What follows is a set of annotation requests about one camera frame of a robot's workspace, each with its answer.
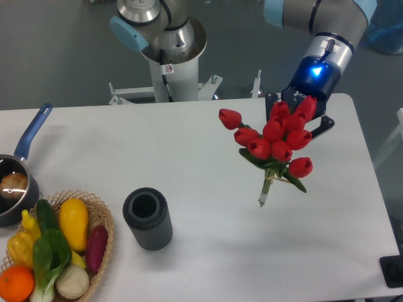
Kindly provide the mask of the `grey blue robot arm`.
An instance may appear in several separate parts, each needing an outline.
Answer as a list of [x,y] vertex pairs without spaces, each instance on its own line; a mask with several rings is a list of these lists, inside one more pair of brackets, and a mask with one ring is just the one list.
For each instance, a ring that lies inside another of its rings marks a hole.
[[[281,28],[308,31],[312,43],[281,100],[296,108],[306,96],[317,99],[318,137],[334,126],[327,101],[359,44],[377,7],[375,1],[265,1],[264,18]],[[202,24],[187,1],[118,1],[110,29],[127,48],[149,62],[158,103],[210,100],[221,83],[198,82],[198,59],[207,45]]]

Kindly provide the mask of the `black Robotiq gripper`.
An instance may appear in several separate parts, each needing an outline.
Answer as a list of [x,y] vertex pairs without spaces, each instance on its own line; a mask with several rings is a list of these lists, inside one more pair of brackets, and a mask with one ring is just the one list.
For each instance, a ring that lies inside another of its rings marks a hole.
[[[311,125],[307,130],[311,132],[312,139],[331,130],[335,122],[326,112],[327,101],[341,77],[340,70],[328,62],[317,57],[302,59],[289,85],[281,92],[281,100],[285,101],[291,109],[296,109],[307,96],[316,98],[316,112],[314,118],[321,116],[319,124]],[[277,104],[280,98],[277,93],[267,92],[264,95],[266,121],[278,116]]]

